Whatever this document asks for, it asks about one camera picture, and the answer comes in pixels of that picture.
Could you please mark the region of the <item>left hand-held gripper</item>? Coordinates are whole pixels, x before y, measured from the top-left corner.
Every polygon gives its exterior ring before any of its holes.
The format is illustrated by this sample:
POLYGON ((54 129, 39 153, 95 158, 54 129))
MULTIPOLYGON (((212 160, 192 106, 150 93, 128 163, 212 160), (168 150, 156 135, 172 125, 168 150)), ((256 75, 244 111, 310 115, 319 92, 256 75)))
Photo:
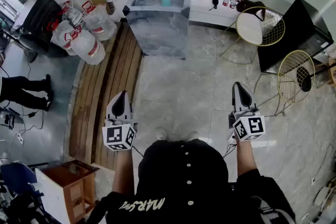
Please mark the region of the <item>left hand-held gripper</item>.
POLYGON ((132 148, 138 123, 130 119, 131 114, 132 109, 127 91, 119 92, 107 106, 107 119, 102 128, 103 143, 106 147, 113 151, 132 148))

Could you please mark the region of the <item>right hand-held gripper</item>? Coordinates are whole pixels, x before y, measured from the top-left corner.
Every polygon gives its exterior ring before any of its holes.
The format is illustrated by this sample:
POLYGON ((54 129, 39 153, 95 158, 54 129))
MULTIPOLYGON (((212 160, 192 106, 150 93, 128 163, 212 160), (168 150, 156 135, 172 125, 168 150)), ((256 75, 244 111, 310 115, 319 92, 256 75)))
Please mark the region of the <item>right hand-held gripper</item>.
POLYGON ((229 144, 252 141, 266 133, 265 117, 257 107, 254 93, 243 83, 235 82, 232 87, 234 111, 228 116, 228 127, 232 134, 229 144))

